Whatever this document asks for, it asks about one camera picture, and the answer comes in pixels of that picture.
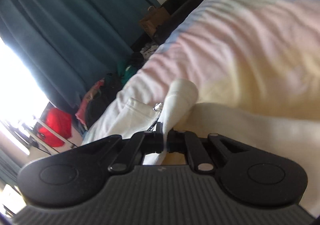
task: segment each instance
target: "bedding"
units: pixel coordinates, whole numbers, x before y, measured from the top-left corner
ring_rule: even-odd
[[[228,133],[223,135],[230,136],[237,126],[233,139],[258,136],[251,125],[264,123],[260,147],[268,145],[269,151],[307,169],[312,179],[303,206],[319,215],[320,137],[313,133],[320,131],[319,9],[320,0],[204,0],[127,82],[84,143],[110,135],[131,98],[152,108],[163,102],[173,80],[188,79],[199,90],[198,104],[223,105],[220,132]],[[246,124],[241,118],[228,119],[230,111],[244,112]],[[214,121],[220,123],[219,117]],[[279,126],[283,123],[290,125],[284,129]],[[299,143],[284,139],[275,144],[280,137]],[[292,154],[299,149],[300,154]]]

